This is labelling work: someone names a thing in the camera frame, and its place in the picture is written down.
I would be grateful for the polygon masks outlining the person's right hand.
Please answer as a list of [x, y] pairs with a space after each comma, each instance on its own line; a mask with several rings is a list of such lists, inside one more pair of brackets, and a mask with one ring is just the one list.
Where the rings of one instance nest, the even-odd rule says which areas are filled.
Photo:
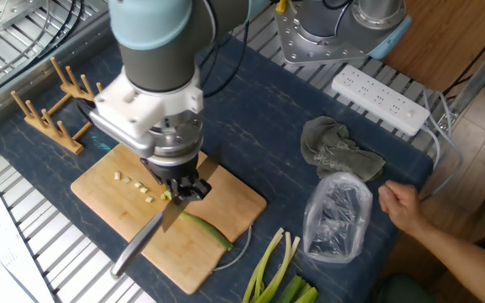
[[418, 238], [429, 225], [414, 186], [388, 180], [379, 187], [378, 196], [381, 210], [409, 236]]

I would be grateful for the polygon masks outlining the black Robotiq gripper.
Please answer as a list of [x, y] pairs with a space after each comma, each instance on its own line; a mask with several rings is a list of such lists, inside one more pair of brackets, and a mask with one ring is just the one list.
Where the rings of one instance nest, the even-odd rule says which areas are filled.
[[[211, 191], [211, 185], [199, 179], [198, 152], [183, 154], [181, 157], [142, 157], [141, 164], [158, 181], [168, 181], [171, 202], [176, 206], [187, 206], [190, 200], [203, 200]], [[189, 188], [180, 179], [189, 179]]]

